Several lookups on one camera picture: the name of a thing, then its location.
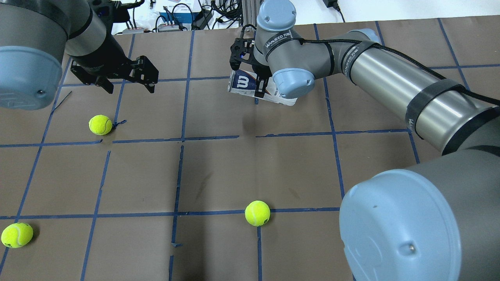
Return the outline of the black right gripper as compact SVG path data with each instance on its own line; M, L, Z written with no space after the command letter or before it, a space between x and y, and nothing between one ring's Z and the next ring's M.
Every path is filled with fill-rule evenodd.
M240 36L234 40L234 43L230 47L230 67L233 71L237 71L240 68L241 63L251 65L254 73L257 74L255 98L264 98L268 80L272 76L272 73L269 66L261 64L255 58L255 39L244 38L244 33L249 27L254 30L257 29L255 26L243 26Z

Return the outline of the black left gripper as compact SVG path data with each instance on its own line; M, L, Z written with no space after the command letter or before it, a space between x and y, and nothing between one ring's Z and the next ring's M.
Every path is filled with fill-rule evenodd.
M144 85L149 93L155 92L159 71L147 56L130 60L111 35L106 35L97 46L76 42L73 38L66 43L65 52L73 60L70 71L85 85L96 85L108 94L113 94L111 80L121 79Z

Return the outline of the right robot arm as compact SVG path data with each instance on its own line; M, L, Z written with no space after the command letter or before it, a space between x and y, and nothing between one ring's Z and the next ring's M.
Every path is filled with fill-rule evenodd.
M294 103L321 78L368 95L438 156L371 176L345 191L343 252L357 281L499 280L499 100L476 94L382 45L371 28L306 39L288 0L263 0L230 67L252 67L252 92Z

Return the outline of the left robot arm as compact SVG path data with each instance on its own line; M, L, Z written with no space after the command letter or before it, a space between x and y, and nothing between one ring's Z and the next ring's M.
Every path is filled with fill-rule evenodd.
M143 1L2 0L0 105L39 110L55 99L64 54L85 85L112 94L111 79L140 83L153 93L159 71L144 55L129 59L111 34Z

